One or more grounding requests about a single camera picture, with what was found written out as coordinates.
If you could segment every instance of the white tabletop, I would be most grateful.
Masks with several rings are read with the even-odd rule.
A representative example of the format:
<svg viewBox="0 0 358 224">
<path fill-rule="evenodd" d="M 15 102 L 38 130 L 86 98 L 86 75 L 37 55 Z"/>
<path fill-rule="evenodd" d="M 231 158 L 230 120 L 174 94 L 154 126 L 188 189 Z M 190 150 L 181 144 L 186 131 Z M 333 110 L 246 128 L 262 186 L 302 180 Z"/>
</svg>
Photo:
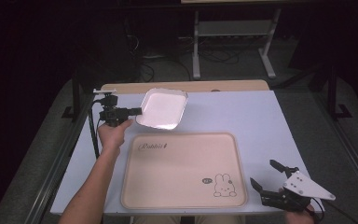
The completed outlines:
<svg viewBox="0 0 358 224">
<path fill-rule="evenodd" d="M 118 94 L 117 96 L 118 107 L 133 108 L 141 105 L 145 94 Z M 102 107 L 96 104 L 92 109 L 96 125 Z M 121 191 L 131 140 L 140 133 L 166 132 L 233 134 L 238 144 L 245 186 L 248 191 L 247 203 L 241 207 L 209 209 L 130 210 L 123 207 Z M 260 195 L 252 188 L 250 177 L 262 185 L 264 190 L 277 191 L 281 188 L 286 176 L 272 168 L 269 160 L 278 161 L 289 167 L 298 167 L 304 175 L 309 176 L 273 91 L 189 92 L 182 120 L 174 130 L 158 130 L 134 122 L 126 131 L 125 140 L 106 198 L 104 212 L 108 215 L 184 213 L 187 215 L 210 213 L 246 215 L 281 211 L 261 204 Z M 86 180 L 94 162 L 90 126 L 86 120 L 51 207 L 51 213 L 63 212 Z"/>
</svg>

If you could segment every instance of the human hand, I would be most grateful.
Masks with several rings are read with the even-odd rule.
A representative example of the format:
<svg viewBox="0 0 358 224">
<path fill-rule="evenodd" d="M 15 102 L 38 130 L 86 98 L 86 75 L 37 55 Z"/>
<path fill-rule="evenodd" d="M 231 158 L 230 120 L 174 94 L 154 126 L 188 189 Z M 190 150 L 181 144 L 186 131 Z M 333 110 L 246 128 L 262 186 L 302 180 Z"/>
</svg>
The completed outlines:
<svg viewBox="0 0 358 224">
<path fill-rule="evenodd" d="M 120 146 L 124 143 L 124 132 L 132 123 L 132 119 L 127 119 L 117 127 L 110 127 L 106 123 L 101 125 L 98 128 L 98 135 L 103 146 L 102 153 L 114 152 L 114 156 L 117 157 L 120 154 Z"/>
<path fill-rule="evenodd" d="M 313 206 L 308 205 L 307 208 L 313 212 Z M 313 224 L 313 217 L 307 211 L 302 212 L 284 212 L 286 224 Z"/>
</svg>

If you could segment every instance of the tray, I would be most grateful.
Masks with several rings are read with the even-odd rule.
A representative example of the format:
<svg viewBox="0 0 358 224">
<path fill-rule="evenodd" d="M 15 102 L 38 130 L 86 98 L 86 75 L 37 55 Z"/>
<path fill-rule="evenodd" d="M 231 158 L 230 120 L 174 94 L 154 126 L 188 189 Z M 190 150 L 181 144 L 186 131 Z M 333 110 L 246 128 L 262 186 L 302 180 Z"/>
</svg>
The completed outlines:
<svg viewBox="0 0 358 224">
<path fill-rule="evenodd" d="M 182 119 L 187 93 L 162 88 L 151 89 L 142 101 L 142 115 L 136 117 L 141 125 L 157 129 L 174 129 Z"/>
<path fill-rule="evenodd" d="M 121 194 L 126 208 L 237 207 L 246 195 L 230 133 L 140 134 L 132 140 Z"/>
</svg>

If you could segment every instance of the desk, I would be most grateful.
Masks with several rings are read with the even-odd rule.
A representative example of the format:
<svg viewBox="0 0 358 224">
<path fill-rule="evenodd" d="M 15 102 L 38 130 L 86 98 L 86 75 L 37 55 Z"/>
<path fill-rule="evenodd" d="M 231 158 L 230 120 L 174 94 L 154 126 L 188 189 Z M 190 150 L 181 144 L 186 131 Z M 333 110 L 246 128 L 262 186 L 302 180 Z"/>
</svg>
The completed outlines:
<svg viewBox="0 0 358 224">
<path fill-rule="evenodd" d="M 234 91 L 229 91 L 231 84 L 238 85 L 233 88 Z M 260 87 L 260 91 L 255 91 L 256 86 Z M 280 210 L 261 204 L 260 196 L 252 188 L 249 178 L 253 177 L 266 190 L 276 191 L 281 188 L 286 177 L 269 165 L 270 159 L 287 166 L 296 166 L 303 174 L 308 175 L 275 94 L 266 89 L 267 85 L 264 81 L 112 84 L 105 85 L 103 89 L 115 88 L 118 96 L 117 106 L 130 108 L 139 106 L 145 97 L 144 92 L 153 87 L 187 91 L 188 101 L 185 113 L 173 131 L 152 129 L 137 123 L 133 123 L 127 130 L 126 141 L 121 147 L 121 154 L 117 159 L 106 199 L 104 212 L 107 215 L 226 213 L 250 215 L 277 212 Z M 220 89 L 220 91 L 205 91 L 216 89 Z M 101 110 L 99 105 L 93 107 L 94 118 L 98 118 Z M 232 133 L 237 140 L 245 186 L 248 191 L 248 202 L 241 207 L 213 209 L 132 210 L 123 207 L 120 198 L 131 140 L 140 133 L 166 132 Z M 51 213 L 61 214 L 63 212 L 65 206 L 86 180 L 94 162 L 95 155 L 91 143 L 90 127 L 86 121 L 51 207 Z"/>
</svg>

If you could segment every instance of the bunny illustration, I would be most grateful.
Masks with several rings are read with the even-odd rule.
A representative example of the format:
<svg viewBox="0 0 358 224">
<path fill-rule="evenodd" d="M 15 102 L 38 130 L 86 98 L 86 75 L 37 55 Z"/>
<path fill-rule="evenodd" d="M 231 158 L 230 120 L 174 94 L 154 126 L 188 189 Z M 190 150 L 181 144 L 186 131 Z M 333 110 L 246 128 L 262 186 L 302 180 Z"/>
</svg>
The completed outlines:
<svg viewBox="0 0 358 224">
<path fill-rule="evenodd" d="M 216 175 L 216 185 L 214 185 L 214 197 L 235 197 L 234 185 L 228 174 Z"/>
</svg>

